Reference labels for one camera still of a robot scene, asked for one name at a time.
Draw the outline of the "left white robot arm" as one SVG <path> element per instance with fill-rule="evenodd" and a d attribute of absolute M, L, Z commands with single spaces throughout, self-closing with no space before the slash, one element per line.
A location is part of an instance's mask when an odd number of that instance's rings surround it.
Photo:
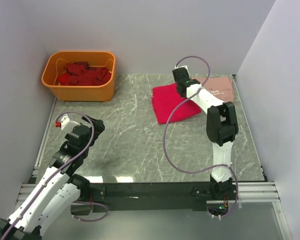
<path fill-rule="evenodd" d="M 0 218 L 0 240 L 40 240 L 63 210 L 78 201 L 92 208 L 90 181 L 76 174 L 92 147 L 105 130 L 102 120 L 83 115 L 84 125 L 65 113 L 55 126 L 66 132 L 65 141 L 52 156 L 41 180 L 26 200 L 7 219 Z"/>

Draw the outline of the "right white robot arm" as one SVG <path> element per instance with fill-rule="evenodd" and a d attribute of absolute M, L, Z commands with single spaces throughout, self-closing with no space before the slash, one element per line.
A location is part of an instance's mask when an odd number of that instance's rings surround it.
<path fill-rule="evenodd" d="M 239 132 L 235 105 L 224 102 L 191 79 L 186 66 L 172 71 L 177 93 L 198 105 L 206 113 L 206 134 L 212 142 L 213 168 L 209 193 L 216 200 L 234 190 L 231 166 L 232 147 Z"/>

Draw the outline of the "bright pink t-shirt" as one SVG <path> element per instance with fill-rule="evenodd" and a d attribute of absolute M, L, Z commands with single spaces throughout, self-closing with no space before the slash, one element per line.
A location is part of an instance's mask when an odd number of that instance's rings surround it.
<path fill-rule="evenodd" d="M 183 101 L 177 93 L 177 84 L 157 86 L 152 89 L 152 107 L 158 124 L 163 125 L 172 111 Z M 180 106 L 170 119 L 170 123 L 180 122 L 194 117 L 202 112 L 201 108 L 193 101 L 189 100 Z"/>

